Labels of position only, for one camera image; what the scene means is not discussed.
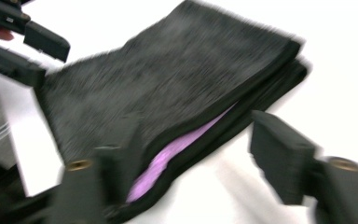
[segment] white surface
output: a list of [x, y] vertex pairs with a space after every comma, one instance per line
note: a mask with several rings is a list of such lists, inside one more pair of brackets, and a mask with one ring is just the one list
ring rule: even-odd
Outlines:
[[[23, 10], [71, 43], [70, 63], [121, 47], [180, 2], [38, 0]], [[310, 76], [269, 112], [320, 145], [323, 156], [358, 161], [358, 0], [206, 2], [306, 41], [301, 55], [313, 65]], [[1, 44], [52, 70], [62, 66], [21, 41]], [[247, 153], [248, 134], [186, 172], [131, 223], [310, 223], [310, 209], [279, 205]]]
[[62, 158], [34, 90], [0, 74], [0, 102], [26, 195], [35, 196], [59, 184]]

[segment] fuzzy black material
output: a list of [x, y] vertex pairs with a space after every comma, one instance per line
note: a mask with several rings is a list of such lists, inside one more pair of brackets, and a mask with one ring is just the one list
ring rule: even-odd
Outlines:
[[122, 49], [48, 76], [40, 102], [65, 161], [109, 144], [115, 122], [134, 111], [147, 147], [213, 119], [250, 89], [244, 83], [267, 78], [256, 75], [297, 50], [290, 38], [185, 1]]
[[115, 123], [143, 116], [144, 171], [173, 139], [234, 105], [207, 133], [169, 162], [145, 196], [115, 212], [114, 223], [155, 204], [173, 180], [215, 151], [307, 74], [295, 60], [300, 44], [192, 1], [121, 49], [46, 78], [38, 100], [66, 162], [112, 144]]

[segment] metal screw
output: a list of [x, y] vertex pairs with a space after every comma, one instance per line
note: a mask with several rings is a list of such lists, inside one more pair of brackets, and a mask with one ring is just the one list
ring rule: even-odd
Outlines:
[[68, 171], [78, 171], [89, 168], [92, 165], [91, 161], [74, 161], [70, 163], [66, 169]]
[[344, 161], [341, 159], [333, 159], [330, 163], [339, 169], [358, 172], [358, 166], [351, 161]]
[[25, 13], [22, 13], [22, 14], [21, 14], [21, 17], [22, 17], [23, 19], [25, 19], [25, 20], [30, 20], [30, 19], [31, 19], [31, 17], [28, 16], [27, 14], [25, 14]]
[[104, 208], [103, 210], [103, 216], [106, 219], [113, 218], [117, 215], [117, 207], [114, 205], [109, 205]]
[[95, 149], [114, 150], [114, 149], [121, 149], [121, 146], [111, 144], [104, 147], [96, 147]]

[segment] white table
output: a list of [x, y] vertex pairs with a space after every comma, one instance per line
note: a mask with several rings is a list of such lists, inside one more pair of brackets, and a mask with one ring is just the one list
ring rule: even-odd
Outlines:
[[[120, 48], [180, 2], [38, 0], [23, 11], [71, 43], [72, 63]], [[301, 55], [313, 65], [309, 77], [269, 112], [321, 146], [320, 156], [358, 161], [358, 0], [206, 2], [306, 41]], [[24, 46], [20, 36], [0, 45], [50, 71], [63, 66]], [[279, 204], [247, 152], [249, 133], [184, 173], [158, 204], [130, 223], [312, 223], [312, 200], [306, 201], [310, 208]]]

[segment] black fabric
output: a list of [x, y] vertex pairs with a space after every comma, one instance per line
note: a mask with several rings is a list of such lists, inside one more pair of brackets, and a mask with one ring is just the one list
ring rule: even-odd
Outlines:
[[185, 1], [121, 49], [47, 76], [36, 94], [65, 162], [114, 144], [115, 123], [140, 113], [145, 153], [139, 174], [173, 139], [234, 105], [169, 162], [145, 196], [109, 218], [123, 222], [153, 206], [177, 176], [241, 132], [252, 110], [267, 109], [297, 85], [307, 74], [295, 60], [299, 49], [290, 35]]

